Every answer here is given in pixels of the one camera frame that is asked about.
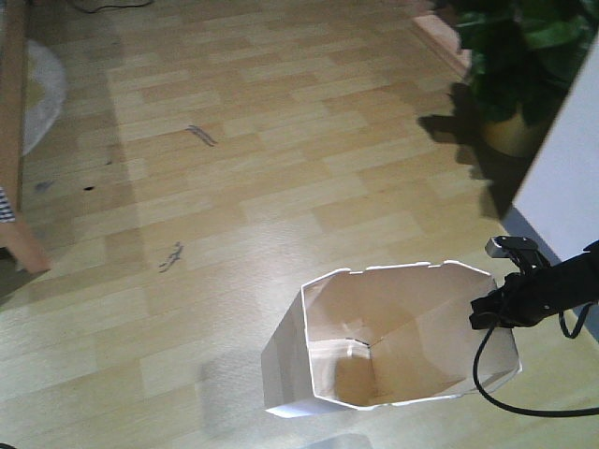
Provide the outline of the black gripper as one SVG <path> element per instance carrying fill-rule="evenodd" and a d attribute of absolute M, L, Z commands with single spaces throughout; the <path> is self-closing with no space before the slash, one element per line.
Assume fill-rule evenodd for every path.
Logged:
<path fill-rule="evenodd" d="M 472 329 L 532 327 L 557 313 L 532 276 L 511 273 L 504 285 L 471 302 Z"/>

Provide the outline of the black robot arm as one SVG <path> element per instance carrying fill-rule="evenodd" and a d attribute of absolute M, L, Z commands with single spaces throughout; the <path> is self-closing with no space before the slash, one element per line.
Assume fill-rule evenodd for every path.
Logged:
<path fill-rule="evenodd" d="M 531 327 L 545 318 L 598 301 L 598 243 L 583 253 L 552 266 L 537 243 L 524 237 L 489 239 L 492 258 L 508 258 L 518 271 L 504 285 L 471 302 L 471 327 Z"/>

